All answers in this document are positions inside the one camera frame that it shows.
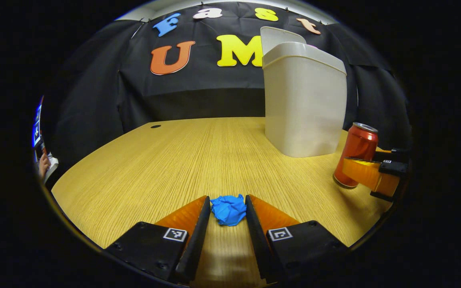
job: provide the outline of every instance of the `orange letter u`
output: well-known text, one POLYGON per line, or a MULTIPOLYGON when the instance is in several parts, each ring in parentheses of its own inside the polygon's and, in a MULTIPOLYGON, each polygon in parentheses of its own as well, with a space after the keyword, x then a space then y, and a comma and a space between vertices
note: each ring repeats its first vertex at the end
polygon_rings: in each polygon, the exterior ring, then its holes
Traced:
POLYGON ((166 53, 172 46, 163 46, 152 50, 152 61, 150 62, 150 71, 156 75, 165 75, 177 72, 188 64, 190 59, 190 49, 195 41, 186 41, 177 44, 179 47, 179 59, 172 65, 165 64, 166 53))

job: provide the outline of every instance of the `wood grain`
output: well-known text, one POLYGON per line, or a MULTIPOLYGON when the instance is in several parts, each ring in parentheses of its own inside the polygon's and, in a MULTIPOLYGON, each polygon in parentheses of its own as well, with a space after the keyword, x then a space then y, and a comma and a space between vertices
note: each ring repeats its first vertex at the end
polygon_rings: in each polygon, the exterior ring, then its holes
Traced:
MULTIPOLYGON (((103 248, 138 221, 154 223, 209 195, 253 194, 300 222, 316 220, 350 246, 390 204, 369 190, 338 186, 336 153, 291 158, 264 135, 264 118, 206 118, 145 124, 97 149, 52 192, 66 215, 103 248), (150 128, 160 124, 159 128, 150 128)), ((194 287, 263 286, 246 221, 211 215, 194 287)))

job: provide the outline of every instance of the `blue latex glove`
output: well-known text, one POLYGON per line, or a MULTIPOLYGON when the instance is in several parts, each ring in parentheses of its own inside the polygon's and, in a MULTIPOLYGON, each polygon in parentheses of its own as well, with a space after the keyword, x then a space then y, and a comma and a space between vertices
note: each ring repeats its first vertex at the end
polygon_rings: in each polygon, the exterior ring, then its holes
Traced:
POLYGON ((243 202, 241 194, 238 197, 220 196, 211 200, 211 203, 211 211, 220 225, 236 226, 247 213, 247 205, 243 202))

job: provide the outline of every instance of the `beige plastic container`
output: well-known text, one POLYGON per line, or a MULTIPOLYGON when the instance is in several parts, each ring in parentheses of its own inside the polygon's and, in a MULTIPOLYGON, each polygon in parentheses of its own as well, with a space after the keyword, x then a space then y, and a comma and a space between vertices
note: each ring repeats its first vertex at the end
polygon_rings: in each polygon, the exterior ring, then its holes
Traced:
POLYGON ((278 28, 262 27, 261 42, 266 137, 290 157, 334 153, 346 113, 343 62, 278 28))

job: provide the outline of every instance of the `red soda can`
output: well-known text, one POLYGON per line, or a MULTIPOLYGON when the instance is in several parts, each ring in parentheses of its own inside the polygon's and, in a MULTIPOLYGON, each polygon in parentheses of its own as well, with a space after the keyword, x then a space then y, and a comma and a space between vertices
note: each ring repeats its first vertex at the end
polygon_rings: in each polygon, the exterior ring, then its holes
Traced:
POLYGON ((378 130, 366 124, 353 122, 344 145, 343 153, 333 172, 333 177, 340 184, 353 188, 359 183, 343 173, 344 157, 371 161, 378 145, 378 130))

